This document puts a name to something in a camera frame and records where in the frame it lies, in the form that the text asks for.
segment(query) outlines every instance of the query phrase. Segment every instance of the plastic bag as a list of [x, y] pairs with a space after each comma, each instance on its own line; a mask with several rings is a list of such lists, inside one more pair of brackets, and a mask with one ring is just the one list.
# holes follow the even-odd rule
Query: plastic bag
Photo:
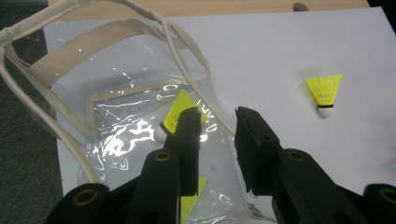
[[[67, 19], [77, 8], [104, 3], [119, 12], [116, 19]], [[27, 62], [30, 52], [17, 52], [13, 44], [30, 40], [29, 34], [41, 28], [48, 53]], [[5, 58], [50, 110], [15, 83]], [[80, 163], [79, 184], [101, 182], [110, 189], [139, 176], [150, 151], [162, 148], [154, 129], [177, 93], [187, 91], [208, 117], [199, 159], [205, 185], [187, 223], [223, 223], [230, 220], [225, 217], [248, 213], [224, 130], [233, 128], [216, 107], [207, 62], [188, 35], [163, 16], [131, 1], [60, 1], [1, 31], [0, 62], [8, 86]]]

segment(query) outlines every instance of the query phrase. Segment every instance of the wooden table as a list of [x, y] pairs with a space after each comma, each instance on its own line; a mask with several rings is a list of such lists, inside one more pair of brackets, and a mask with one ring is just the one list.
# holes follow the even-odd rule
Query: wooden table
[[[58, 0], [49, 0], [53, 4]], [[297, 0], [136, 0], [136, 3], [164, 16], [199, 16], [261, 12], [292, 12]], [[366, 0], [302, 0], [309, 10], [333, 10], [369, 7]], [[101, 2], [94, 9], [78, 10], [70, 14], [73, 19], [101, 19], [123, 15], [125, 7], [113, 7]]]

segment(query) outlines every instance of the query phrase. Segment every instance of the floor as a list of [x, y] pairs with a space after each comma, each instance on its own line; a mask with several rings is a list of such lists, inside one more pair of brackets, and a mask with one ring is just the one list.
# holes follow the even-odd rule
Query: floor
[[[0, 30], [46, 6], [40, 1], [29, 5], [16, 2], [10, 5], [0, 1]], [[44, 36], [41, 33], [35, 37], [40, 40], [38, 44], [22, 40], [15, 48], [31, 50], [34, 57], [43, 53]], [[41, 102], [15, 68], [9, 63], [8, 67], [29, 95]], [[44, 223], [62, 197], [55, 136], [37, 123], [0, 78], [0, 223]]]

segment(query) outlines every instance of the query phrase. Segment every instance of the shuttlecock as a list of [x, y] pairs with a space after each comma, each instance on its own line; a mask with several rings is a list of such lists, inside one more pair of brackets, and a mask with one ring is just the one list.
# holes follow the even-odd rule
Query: shuttlecock
[[329, 75], [324, 77], [311, 77], [305, 80], [309, 90], [318, 103], [318, 113], [323, 117], [329, 117], [334, 111], [334, 98], [340, 86], [343, 74]]
[[[185, 109], [189, 109], [197, 105], [197, 102], [185, 90], [181, 90], [166, 115], [165, 120], [155, 128], [154, 139], [158, 142], [164, 142], [169, 134], [175, 133], [180, 113]], [[206, 122], [207, 116], [205, 116], [201, 110], [200, 112], [201, 122]]]

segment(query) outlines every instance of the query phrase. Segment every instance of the plastic wrap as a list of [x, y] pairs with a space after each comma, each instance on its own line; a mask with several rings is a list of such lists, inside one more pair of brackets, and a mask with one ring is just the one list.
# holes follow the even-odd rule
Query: plastic wrap
[[[63, 17], [95, 2], [62, 1], [0, 33], [2, 63], [5, 53], [50, 110], [31, 102], [2, 65], [6, 83], [72, 150], [81, 164], [78, 183], [99, 181], [110, 189], [139, 176], [146, 156], [162, 148], [154, 129], [185, 90], [208, 118], [199, 153], [199, 176], [206, 182], [187, 223], [225, 223], [246, 215], [223, 124], [232, 129], [219, 115], [199, 49], [175, 24], [129, 1], [110, 4], [121, 3], [126, 12], [116, 20]], [[41, 27], [48, 53], [26, 62], [23, 55], [29, 52], [16, 52], [14, 41]]]

